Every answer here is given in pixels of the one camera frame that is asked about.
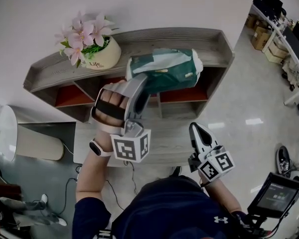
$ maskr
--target under armour logo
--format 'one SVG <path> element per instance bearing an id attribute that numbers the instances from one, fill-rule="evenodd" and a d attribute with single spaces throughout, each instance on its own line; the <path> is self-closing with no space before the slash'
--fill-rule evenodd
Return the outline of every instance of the under armour logo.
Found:
<path id="1" fill-rule="evenodd" d="M 100 230 L 97 236 L 94 236 L 93 239 L 112 239 L 112 233 L 109 229 Z"/>
<path id="2" fill-rule="evenodd" d="M 219 223 L 220 221 L 223 221 L 225 224 L 228 223 L 228 218 L 224 217 L 223 219 L 218 218 L 218 216 L 214 217 L 215 223 Z"/>

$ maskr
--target artificial flower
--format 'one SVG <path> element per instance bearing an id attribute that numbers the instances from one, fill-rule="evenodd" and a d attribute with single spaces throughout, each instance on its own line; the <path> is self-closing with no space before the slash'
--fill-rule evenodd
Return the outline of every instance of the artificial flower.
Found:
<path id="1" fill-rule="evenodd" d="M 82 22 L 83 22 L 83 16 L 82 16 L 81 12 L 79 11 L 78 15 L 72 20 L 73 28 L 76 31 L 81 32 L 83 30 Z"/>
<path id="2" fill-rule="evenodd" d="M 94 30 L 94 26 L 90 23 L 84 23 L 83 24 L 83 30 L 80 32 L 72 33 L 69 36 L 69 42 L 79 42 L 84 43 L 87 46 L 93 45 L 93 36 L 91 33 Z"/>
<path id="3" fill-rule="evenodd" d="M 65 39 L 68 38 L 71 33 L 72 33 L 71 30 L 65 29 L 64 25 L 62 25 L 61 33 L 54 35 L 54 37 L 57 38 L 55 45 L 59 44 L 60 42 L 65 41 Z"/>
<path id="4" fill-rule="evenodd" d="M 110 35 L 112 33 L 112 30 L 107 27 L 111 24 L 112 22 L 105 19 L 104 14 L 100 13 L 99 15 L 97 15 L 94 22 L 94 31 L 92 34 L 92 38 L 95 39 L 96 44 L 100 47 L 103 47 L 104 45 L 103 35 Z"/>
<path id="5" fill-rule="evenodd" d="M 73 48 L 64 49 L 64 53 L 68 57 L 71 56 L 71 65 L 74 66 L 78 59 L 85 61 L 84 55 L 81 52 L 83 50 L 83 44 L 81 42 L 71 42 L 69 44 Z"/>

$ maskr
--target desk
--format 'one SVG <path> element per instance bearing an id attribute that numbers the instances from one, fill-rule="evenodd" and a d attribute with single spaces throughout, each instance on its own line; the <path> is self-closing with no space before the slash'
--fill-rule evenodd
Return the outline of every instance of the desk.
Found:
<path id="1" fill-rule="evenodd" d="M 134 166 L 183 166 L 194 152 L 188 127 L 192 120 L 143 119 L 144 128 L 151 129 L 150 153 Z M 89 142 L 95 136 L 95 126 L 76 123 L 73 162 L 82 164 L 89 153 Z M 108 166 L 124 167 L 123 161 L 111 157 Z"/>
<path id="2" fill-rule="evenodd" d="M 286 37 L 283 36 L 283 33 L 280 31 L 280 29 L 276 26 L 276 24 L 271 21 L 268 17 L 266 17 L 254 4 L 252 4 L 251 9 L 256 12 L 261 18 L 263 18 L 272 28 L 273 28 L 273 33 L 270 36 L 269 40 L 267 41 L 265 47 L 263 48 L 262 52 L 265 53 L 271 44 L 271 42 L 274 40 L 275 36 L 278 35 L 278 37 L 281 37 L 280 40 L 288 50 L 289 54 L 293 58 L 294 62 L 298 65 L 299 68 L 299 59 L 297 58 L 296 54 L 294 53 L 292 47 L 290 44 L 287 42 Z M 284 105 L 290 105 L 295 103 L 297 100 L 299 100 L 299 88 L 295 89 L 293 92 L 288 92 L 285 93 L 285 100 L 284 100 Z"/>

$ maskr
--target black cable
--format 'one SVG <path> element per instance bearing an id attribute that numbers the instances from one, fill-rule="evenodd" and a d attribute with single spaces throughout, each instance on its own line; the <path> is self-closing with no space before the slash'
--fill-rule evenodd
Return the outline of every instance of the black cable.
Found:
<path id="1" fill-rule="evenodd" d="M 64 207 L 63 207 L 63 209 L 62 209 L 62 211 L 61 211 L 60 213 L 54 213 L 54 214 L 56 214 L 56 215 L 60 215 L 60 214 L 62 214 L 62 213 L 65 211 L 65 207 L 66 207 L 66 192 L 67 192 L 68 184 L 69 184 L 69 182 L 70 182 L 71 180 L 76 181 L 75 178 L 69 178 L 68 181 L 67 181 L 67 183 L 65 184 L 65 197 L 64 197 L 65 200 L 64 200 Z"/>
<path id="2" fill-rule="evenodd" d="M 125 166 L 128 166 L 129 163 L 132 165 L 132 169 L 133 169 L 133 173 L 132 173 L 132 181 L 134 182 L 134 194 L 135 194 L 135 195 L 138 195 L 138 194 L 139 194 L 139 193 L 138 193 L 138 189 L 137 189 L 137 187 L 136 187 L 136 182 L 135 182 L 135 180 L 134 180 L 134 172 L 135 172 L 134 165 L 133 165 L 132 162 L 124 161 L 124 165 L 125 165 Z"/>
<path id="3" fill-rule="evenodd" d="M 109 185 L 111 186 L 111 188 L 112 188 L 112 190 L 113 190 L 113 193 L 114 193 L 115 198 L 116 198 L 116 203 L 117 203 L 118 206 L 124 211 L 124 209 L 123 209 L 123 208 L 120 206 L 120 204 L 119 204 L 118 197 L 117 197 L 117 195 L 115 194 L 115 191 L 114 191 L 114 188 L 113 188 L 112 184 L 109 182 L 109 180 L 106 180 L 106 181 L 109 183 Z"/>
<path id="4" fill-rule="evenodd" d="M 272 230 L 272 233 L 271 233 L 268 237 L 264 237 L 263 239 L 271 238 L 271 237 L 273 237 L 273 236 L 277 233 L 281 221 L 283 221 L 283 219 L 284 219 L 285 217 L 287 217 L 287 213 L 289 212 L 289 210 L 291 209 L 291 207 L 292 207 L 294 204 L 295 204 L 295 201 L 292 202 L 292 204 L 291 204 L 291 205 L 288 207 L 288 209 L 285 211 L 285 214 L 279 219 L 278 224 L 277 224 L 277 225 L 275 226 L 275 228 Z"/>
<path id="5" fill-rule="evenodd" d="M 81 165 L 78 165 L 76 168 L 75 168 L 75 171 L 77 172 L 77 173 L 80 173 L 80 171 L 78 171 L 78 167 L 82 167 Z"/>

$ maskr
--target display screen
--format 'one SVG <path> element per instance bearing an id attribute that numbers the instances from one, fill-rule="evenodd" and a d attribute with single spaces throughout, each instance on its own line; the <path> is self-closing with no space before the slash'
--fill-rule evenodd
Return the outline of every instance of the display screen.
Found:
<path id="1" fill-rule="evenodd" d="M 271 183 L 257 206 L 274 211 L 284 212 L 293 200 L 296 189 L 291 189 L 282 185 Z"/>

